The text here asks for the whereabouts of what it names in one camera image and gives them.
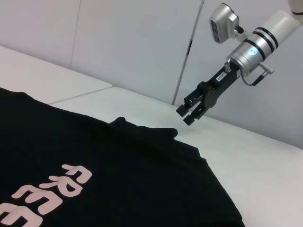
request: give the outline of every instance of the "cable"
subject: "cable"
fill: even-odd
[[[244,76],[242,75],[242,73],[241,73],[241,77],[242,77],[243,82],[244,82],[247,86],[253,86],[253,84],[249,84],[249,83],[246,82],[246,80],[244,79]]]

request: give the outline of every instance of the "black t-shirt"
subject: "black t-shirt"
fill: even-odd
[[[0,89],[0,226],[243,227],[206,160],[177,133]]]

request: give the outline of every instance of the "white surface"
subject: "white surface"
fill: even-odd
[[[1,0],[0,45],[70,68],[80,0]]]
[[[181,105],[201,81],[208,81],[239,45],[228,40],[222,45],[212,40],[208,19],[222,0],[206,0],[181,81],[176,105]],[[225,0],[239,16],[240,26],[253,31],[281,9],[290,12],[286,0]],[[303,148],[303,28],[292,34],[265,60],[275,70],[256,87],[237,80],[219,97],[206,115],[238,127]],[[260,67],[247,77],[253,82],[262,73]]]
[[[279,10],[261,27],[270,31],[280,46],[291,34],[298,30],[300,26],[301,21],[294,19],[291,13]]]
[[[172,103],[201,0],[83,0],[71,69]]]
[[[0,87],[49,104],[111,85],[0,46]]]
[[[157,128],[176,128],[177,140],[199,148],[246,227],[303,226],[303,151],[203,117],[188,127],[176,107],[110,88],[53,106],[112,122],[117,117]]]

